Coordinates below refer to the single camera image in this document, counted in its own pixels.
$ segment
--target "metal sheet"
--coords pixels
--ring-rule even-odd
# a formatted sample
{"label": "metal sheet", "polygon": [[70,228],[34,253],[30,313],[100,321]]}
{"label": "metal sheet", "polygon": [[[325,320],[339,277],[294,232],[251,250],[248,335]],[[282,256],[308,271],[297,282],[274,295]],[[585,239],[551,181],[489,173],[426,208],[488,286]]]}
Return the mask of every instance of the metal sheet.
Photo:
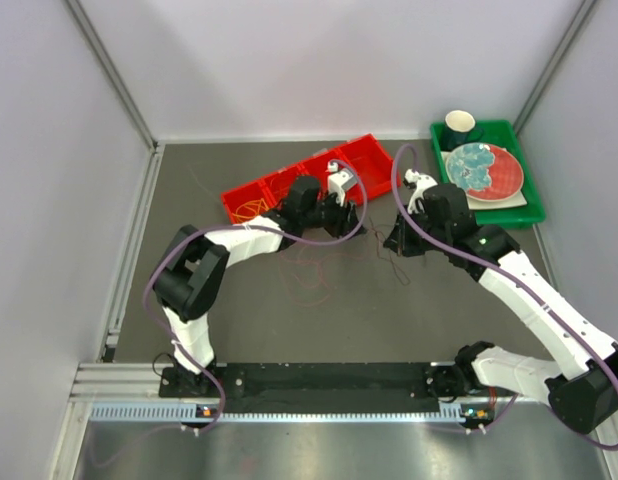
{"label": "metal sheet", "polygon": [[471,437],[410,423],[226,424],[200,438],[174,426],[106,468],[93,465],[152,428],[90,424],[75,479],[610,478],[600,452],[538,405],[518,405],[489,434]]}

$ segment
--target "red plastic bin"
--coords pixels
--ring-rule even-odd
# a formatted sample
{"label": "red plastic bin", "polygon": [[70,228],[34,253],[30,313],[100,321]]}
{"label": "red plastic bin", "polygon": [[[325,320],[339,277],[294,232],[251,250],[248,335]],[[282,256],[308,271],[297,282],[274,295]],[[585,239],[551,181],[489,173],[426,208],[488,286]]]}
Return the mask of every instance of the red plastic bin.
{"label": "red plastic bin", "polygon": [[[367,189],[369,200],[391,190],[393,159],[378,140],[368,134],[223,192],[220,198],[231,223],[246,222],[276,206],[280,199],[287,195],[289,187],[300,175],[317,177],[322,189],[326,191],[329,176],[327,163],[336,158],[353,167]],[[347,198],[360,205],[362,203],[360,187],[355,186]]]}

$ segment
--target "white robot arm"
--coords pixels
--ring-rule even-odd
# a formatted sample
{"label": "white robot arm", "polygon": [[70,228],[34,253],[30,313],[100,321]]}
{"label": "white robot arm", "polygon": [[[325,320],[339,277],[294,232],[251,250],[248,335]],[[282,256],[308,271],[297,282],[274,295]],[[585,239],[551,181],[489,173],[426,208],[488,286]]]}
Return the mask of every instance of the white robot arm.
{"label": "white robot arm", "polygon": [[[355,177],[336,162],[329,164],[328,192],[319,198],[320,184],[315,177],[298,177],[280,208],[272,209],[247,222],[244,230],[221,230],[201,237],[178,255],[158,277],[154,290],[178,342],[201,366],[207,367],[215,357],[209,339],[208,311],[216,299],[224,271],[238,262],[263,253],[273,253],[293,242],[271,231],[302,235],[305,228],[325,228],[341,237],[358,224],[355,205],[346,201],[346,192],[356,185]],[[184,238],[196,231],[183,227],[167,248],[172,251]],[[187,263],[197,263],[193,272]],[[199,374],[200,369],[175,348],[178,364]]]}
{"label": "white robot arm", "polygon": [[[407,171],[414,189],[407,205],[412,220],[436,240],[478,256],[524,282],[546,303],[538,303],[500,273],[444,252],[481,286],[502,300],[542,342],[553,361],[507,352],[487,342],[462,349],[456,367],[463,385],[454,394],[486,386],[502,387],[550,405],[561,420],[589,433],[618,409],[618,398],[591,355],[550,315],[553,311],[578,332],[618,377],[618,343],[580,315],[533,267],[519,245],[500,227],[478,226],[465,193],[455,185],[438,185],[429,175]],[[385,247],[406,256],[435,249],[398,215]]]}

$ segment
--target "green tray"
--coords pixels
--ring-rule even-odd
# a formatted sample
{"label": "green tray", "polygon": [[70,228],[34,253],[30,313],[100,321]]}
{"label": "green tray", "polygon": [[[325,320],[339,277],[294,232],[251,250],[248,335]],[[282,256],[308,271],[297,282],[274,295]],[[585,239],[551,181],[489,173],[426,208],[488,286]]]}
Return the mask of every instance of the green tray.
{"label": "green tray", "polygon": [[[546,215],[545,209],[540,201],[540,195],[533,183],[531,171],[527,167],[527,162],[522,154],[516,134],[513,132],[511,123],[507,120],[487,120],[476,123],[477,127],[484,128],[485,134],[480,139],[481,142],[491,143],[498,147],[506,148],[514,157],[518,159],[522,170],[525,172],[525,183],[522,185],[522,194],[527,200],[527,205],[514,208],[503,208],[502,210],[477,210],[476,221],[480,225],[495,224],[503,228],[529,228],[535,223],[542,222]],[[442,181],[449,183],[447,170],[445,169],[442,154],[440,153],[440,136],[444,123],[433,123],[431,130],[431,143],[436,154],[440,176]]]}

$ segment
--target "black mug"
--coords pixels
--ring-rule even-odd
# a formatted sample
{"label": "black mug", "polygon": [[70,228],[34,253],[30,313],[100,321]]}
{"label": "black mug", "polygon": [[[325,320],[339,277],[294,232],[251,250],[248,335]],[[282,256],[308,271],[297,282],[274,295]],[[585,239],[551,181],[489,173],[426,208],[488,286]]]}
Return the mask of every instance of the black mug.
{"label": "black mug", "polygon": [[443,152],[451,152],[454,148],[465,143],[477,142],[484,134],[484,128],[476,128],[476,120],[469,112],[453,110],[445,116],[445,126],[440,137],[440,149]]}

